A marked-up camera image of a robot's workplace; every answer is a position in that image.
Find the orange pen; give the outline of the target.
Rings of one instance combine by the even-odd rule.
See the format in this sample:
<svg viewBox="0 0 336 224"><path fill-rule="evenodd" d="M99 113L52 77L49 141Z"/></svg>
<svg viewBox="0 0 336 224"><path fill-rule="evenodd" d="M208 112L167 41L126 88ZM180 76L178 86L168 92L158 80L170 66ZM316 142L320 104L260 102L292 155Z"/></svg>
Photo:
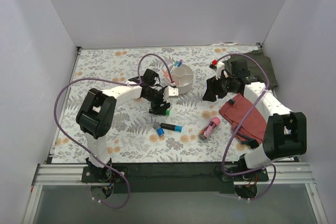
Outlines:
<svg viewBox="0 0 336 224"><path fill-rule="evenodd" d="M162 71L163 71L163 73L164 73L166 79L167 79L168 81L171 81L171 78L170 78L169 74L168 74L164 69L162 69Z"/></svg>

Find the white round compartment organizer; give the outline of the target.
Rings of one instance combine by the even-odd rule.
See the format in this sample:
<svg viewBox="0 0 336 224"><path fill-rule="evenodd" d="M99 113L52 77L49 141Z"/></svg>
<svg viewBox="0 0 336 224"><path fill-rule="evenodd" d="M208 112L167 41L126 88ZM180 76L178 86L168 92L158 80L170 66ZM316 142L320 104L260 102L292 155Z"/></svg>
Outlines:
<svg viewBox="0 0 336 224"><path fill-rule="evenodd" d="M191 90L194 81L194 72L188 65L182 63L180 67L175 68L171 75L179 90L179 95L186 94Z"/></svg>

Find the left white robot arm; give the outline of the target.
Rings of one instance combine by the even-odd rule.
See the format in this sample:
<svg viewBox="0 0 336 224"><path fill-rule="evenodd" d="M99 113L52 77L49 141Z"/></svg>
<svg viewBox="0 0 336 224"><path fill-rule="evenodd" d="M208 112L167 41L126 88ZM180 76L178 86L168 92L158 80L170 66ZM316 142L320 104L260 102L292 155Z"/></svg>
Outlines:
<svg viewBox="0 0 336 224"><path fill-rule="evenodd" d="M131 78L123 86L107 90L92 88L87 93L76 117L84 132L90 156L86 158L89 172L100 182L111 178L112 170L106 134L112 126L115 109L131 100L144 98L150 102L149 113L167 115L171 104L168 86L160 85L159 74L146 69L144 75Z"/></svg>

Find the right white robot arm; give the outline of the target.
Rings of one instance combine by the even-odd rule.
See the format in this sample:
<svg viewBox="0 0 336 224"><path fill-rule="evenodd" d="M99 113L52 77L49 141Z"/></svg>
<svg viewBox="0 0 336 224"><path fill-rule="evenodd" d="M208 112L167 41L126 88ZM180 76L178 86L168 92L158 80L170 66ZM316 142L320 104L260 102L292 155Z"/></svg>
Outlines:
<svg viewBox="0 0 336 224"><path fill-rule="evenodd" d="M307 151L307 118L302 112L292 112L281 104L268 90L268 77L252 75L246 61L232 62L232 71L228 73L225 64L213 60L210 68L215 76L207 79L204 101L215 102L229 92L240 94L251 102L250 109L239 120L233 131L236 136L251 112L256 109L266 121L263 141L251 152L242 155L237 161L236 170L222 169L226 176L239 176L242 180L251 180L260 169L273 161L303 155Z"/></svg>

